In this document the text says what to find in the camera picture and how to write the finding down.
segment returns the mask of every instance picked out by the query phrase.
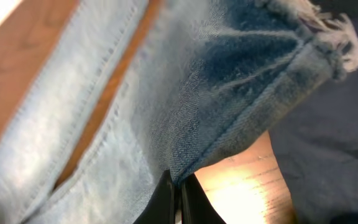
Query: black fabric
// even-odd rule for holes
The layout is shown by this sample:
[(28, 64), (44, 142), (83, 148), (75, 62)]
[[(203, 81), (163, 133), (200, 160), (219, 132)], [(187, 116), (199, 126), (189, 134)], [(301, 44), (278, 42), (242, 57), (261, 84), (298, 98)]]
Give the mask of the black fabric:
[[(348, 13), (358, 31), (358, 1), (315, 2)], [(300, 223), (358, 223), (358, 71), (325, 83), (270, 137)]]

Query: cloth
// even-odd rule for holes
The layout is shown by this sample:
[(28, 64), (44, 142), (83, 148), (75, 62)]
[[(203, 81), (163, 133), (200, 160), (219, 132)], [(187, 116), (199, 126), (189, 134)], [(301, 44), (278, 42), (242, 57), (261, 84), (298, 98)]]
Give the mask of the cloth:
[[(319, 3), (358, 31), (358, 2)], [(300, 223), (358, 223), (358, 72), (322, 85), (270, 137)]]
[(247, 149), (344, 76), (341, 54), (281, 1), (167, 0), (78, 169), (52, 193), (122, 53), (114, 34), (127, 43), (145, 5), (81, 2), (0, 142), (0, 223), (133, 223), (164, 170), (179, 184)]

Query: brown wooden floor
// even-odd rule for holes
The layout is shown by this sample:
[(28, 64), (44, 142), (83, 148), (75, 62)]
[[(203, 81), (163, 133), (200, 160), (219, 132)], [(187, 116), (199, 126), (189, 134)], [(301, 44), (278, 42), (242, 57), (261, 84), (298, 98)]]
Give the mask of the brown wooden floor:
[[(99, 99), (57, 185), (73, 173), (90, 144), (161, 2), (150, 0), (132, 42)], [(76, 0), (24, 0), (0, 26), (0, 135), (53, 50), (76, 4)], [(245, 152), (201, 169), (196, 175), (227, 224), (294, 222), (290, 194), (267, 133)]]

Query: frayed edge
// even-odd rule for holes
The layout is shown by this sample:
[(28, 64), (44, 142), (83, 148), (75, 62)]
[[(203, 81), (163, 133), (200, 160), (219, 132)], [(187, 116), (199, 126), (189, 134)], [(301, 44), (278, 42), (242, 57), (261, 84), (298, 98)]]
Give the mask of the frayed edge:
[(276, 1), (286, 5), (307, 26), (316, 29), (316, 36), (320, 41), (340, 51), (343, 67), (347, 72), (358, 69), (358, 36), (347, 15), (341, 14), (342, 20), (332, 19), (330, 13), (321, 13), (321, 8), (309, 0)]

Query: light blue denim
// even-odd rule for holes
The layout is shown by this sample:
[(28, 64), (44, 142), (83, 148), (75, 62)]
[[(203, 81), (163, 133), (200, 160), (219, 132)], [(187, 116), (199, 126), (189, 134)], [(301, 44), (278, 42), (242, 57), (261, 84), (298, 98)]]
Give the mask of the light blue denim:
[(247, 149), (344, 75), (340, 55), (274, 0), (166, 0), (78, 169), (51, 194), (145, 5), (81, 3), (1, 139), (0, 223), (133, 223), (164, 170), (179, 184)]

